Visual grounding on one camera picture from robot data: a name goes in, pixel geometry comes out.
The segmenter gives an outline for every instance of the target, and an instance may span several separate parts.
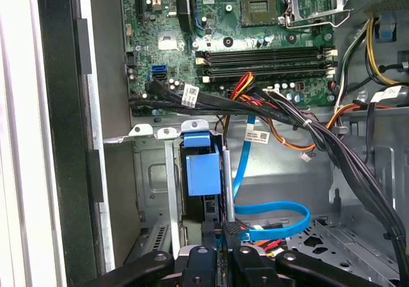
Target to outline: motherboard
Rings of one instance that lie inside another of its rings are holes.
[[[149,98],[145,84],[155,78],[177,93],[191,84],[228,97],[252,72],[266,92],[279,91],[296,105],[333,105],[332,27],[287,28],[283,13],[291,2],[301,17],[332,7],[332,0],[123,0],[130,95]]]

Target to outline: blue drive bracket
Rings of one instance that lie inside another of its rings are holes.
[[[189,132],[183,136],[185,148],[210,147],[209,132]],[[187,187],[189,196],[207,196],[221,193],[220,153],[186,156]]]

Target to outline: green circuit board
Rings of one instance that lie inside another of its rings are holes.
[[[231,85],[203,84],[197,76],[195,51],[229,52],[288,47],[333,46],[331,27],[288,30],[277,24],[285,10],[281,0],[266,5],[265,0],[195,0],[194,31],[181,31],[177,17],[176,0],[161,0],[160,7],[149,6],[147,0],[123,0],[125,52],[135,57],[135,77],[128,81],[131,94],[143,95],[144,85],[150,78],[151,65],[167,65],[167,78],[178,81],[173,91],[183,93],[183,85],[193,84],[202,91],[226,96]],[[143,16],[137,17],[137,7],[143,7]],[[298,0],[301,16],[331,9],[331,0]],[[254,13],[267,12],[260,17]],[[206,25],[201,23],[205,17]],[[258,39],[268,36],[267,46],[258,46]],[[233,44],[226,47],[224,39]],[[328,88],[332,77],[301,79],[302,90],[282,89],[290,98],[298,97],[297,105],[333,105],[334,97]],[[263,88],[290,81],[264,81]],[[143,109],[139,114],[149,114]]]

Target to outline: cable bundle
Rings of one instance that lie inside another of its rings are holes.
[[[146,89],[159,99],[158,101],[150,102],[152,107],[160,107],[191,115],[242,114],[259,116],[269,124],[275,138],[280,142],[282,142],[283,138],[274,129],[272,120],[307,130],[311,134],[313,144],[309,146],[296,146],[287,142],[284,144],[290,148],[302,151],[317,148],[329,154],[335,166],[343,172],[346,181],[355,195],[387,230],[385,236],[392,241],[394,246],[401,284],[409,286],[409,266],[405,252],[406,231],[401,219],[385,199],[380,190],[380,184],[371,174],[365,163],[351,148],[329,130],[342,113],[360,108],[359,105],[351,104],[338,109],[332,119],[326,125],[322,125],[318,120],[310,119],[308,113],[298,110],[293,103],[281,94],[272,92],[267,95],[264,93],[254,84],[254,78],[251,74],[246,74],[240,80],[230,99],[199,92],[195,108],[182,106],[181,96],[169,91],[160,82],[151,81],[147,84]],[[138,105],[141,102],[132,98],[130,101],[134,105]],[[378,108],[386,109],[387,106],[379,106]],[[228,125],[227,117],[224,118],[224,125],[226,130]]]

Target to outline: blue sata port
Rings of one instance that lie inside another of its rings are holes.
[[[167,73],[167,65],[152,65],[151,73],[152,74]]]

